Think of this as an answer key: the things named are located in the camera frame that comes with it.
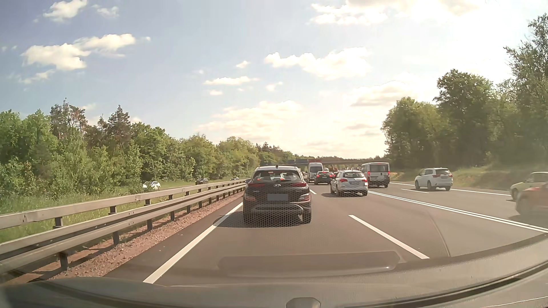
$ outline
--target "red car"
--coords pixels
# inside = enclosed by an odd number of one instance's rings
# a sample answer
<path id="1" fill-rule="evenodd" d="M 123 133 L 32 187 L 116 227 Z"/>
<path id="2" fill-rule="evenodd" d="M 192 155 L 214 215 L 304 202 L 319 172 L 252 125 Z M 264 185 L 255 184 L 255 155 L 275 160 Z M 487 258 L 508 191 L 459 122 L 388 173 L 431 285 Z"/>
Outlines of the red car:
<path id="1" fill-rule="evenodd" d="M 522 191 L 516 201 L 516 211 L 523 216 L 548 213 L 548 182 Z"/>

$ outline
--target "tail light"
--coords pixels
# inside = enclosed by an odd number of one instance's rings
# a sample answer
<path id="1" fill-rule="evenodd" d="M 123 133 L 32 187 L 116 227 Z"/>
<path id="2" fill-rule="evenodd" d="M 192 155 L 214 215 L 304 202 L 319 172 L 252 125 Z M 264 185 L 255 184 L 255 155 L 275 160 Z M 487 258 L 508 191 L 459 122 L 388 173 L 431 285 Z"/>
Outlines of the tail light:
<path id="1" fill-rule="evenodd" d="M 310 200 L 310 194 L 309 193 L 299 197 L 299 201 L 308 201 L 308 200 Z"/>
<path id="2" fill-rule="evenodd" d="M 243 194 L 243 198 L 246 200 L 246 201 L 257 201 L 257 199 L 255 199 L 255 197 L 251 196 L 251 195 L 248 195 L 246 193 Z"/>

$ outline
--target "gray car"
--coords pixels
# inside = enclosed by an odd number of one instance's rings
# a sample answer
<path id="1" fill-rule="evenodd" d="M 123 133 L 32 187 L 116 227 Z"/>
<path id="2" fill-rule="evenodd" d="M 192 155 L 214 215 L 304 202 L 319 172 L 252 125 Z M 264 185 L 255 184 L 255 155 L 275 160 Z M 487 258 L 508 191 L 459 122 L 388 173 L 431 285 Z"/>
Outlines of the gray car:
<path id="1" fill-rule="evenodd" d="M 359 192 L 362 196 L 367 196 L 367 188 L 367 178 L 361 171 L 343 170 L 337 172 L 329 190 L 337 196 L 342 196 L 345 192 Z"/>

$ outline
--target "tire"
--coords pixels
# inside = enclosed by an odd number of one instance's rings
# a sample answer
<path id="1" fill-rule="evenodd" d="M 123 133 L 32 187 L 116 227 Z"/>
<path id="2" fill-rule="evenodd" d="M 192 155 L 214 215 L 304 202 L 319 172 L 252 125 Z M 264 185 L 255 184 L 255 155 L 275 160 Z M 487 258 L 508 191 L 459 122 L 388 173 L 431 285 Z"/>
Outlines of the tire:
<path id="1" fill-rule="evenodd" d="M 517 189 L 512 189 L 512 193 L 511 193 L 512 200 L 517 201 L 517 194 L 518 194 Z"/>
<path id="2" fill-rule="evenodd" d="M 302 214 L 302 223 L 309 224 L 312 221 L 312 212 Z"/>

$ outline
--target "guardrail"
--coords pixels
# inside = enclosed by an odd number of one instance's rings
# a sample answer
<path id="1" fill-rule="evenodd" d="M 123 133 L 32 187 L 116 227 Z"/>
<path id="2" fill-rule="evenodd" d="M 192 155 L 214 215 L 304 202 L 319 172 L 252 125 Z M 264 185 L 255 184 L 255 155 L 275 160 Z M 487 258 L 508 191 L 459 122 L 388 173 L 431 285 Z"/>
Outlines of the guardrail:
<path id="1" fill-rule="evenodd" d="M 61 263 L 61 269 L 69 267 L 67 250 L 75 246 L 85 244 L 98 238 L 112 234 L 114 245 L 119 244 L 119 231 L 129 228 L 135 224 L 147 222 L 147 229 L 152 230 L 152 221 L 155 218 L 170 214 L 171 220 L 175 220 L 175 212 L 186 207 L 190 213 L 191 206 L 212 198 L 219 200 L 222 195 L 230 196 L 231 193 L 242 191 L 245 187 L 245 179 L 214 182 L 210 184 L 192 185 L 174 189 L 139 193 L 130 196 L 121 196 L 95 201 L 69 204 L 66 206 L 42 208 L 19 213 L 0 215 L 0 229 L 20 226 L 37 221 L 54 219 L 55 225 L 52 230 L 41 232 L 22 238 L 13 239 L 0 243 L 0 274 L 15 270 L 27 264 L 48 258 L 57 254 Z M 177 193 L 185 193 L 180 198 L 173 198 Z M 167 201 L 151 204 L 153 198 L 168 196 Z M 143 207 L 116 212 L 116 206 L 135 202 L 145 201 Z M 63 216 L 87 212 L 90 210 L 110 208 L 108 216 L 100 217 L 81 223 L 64 226 Z"/>

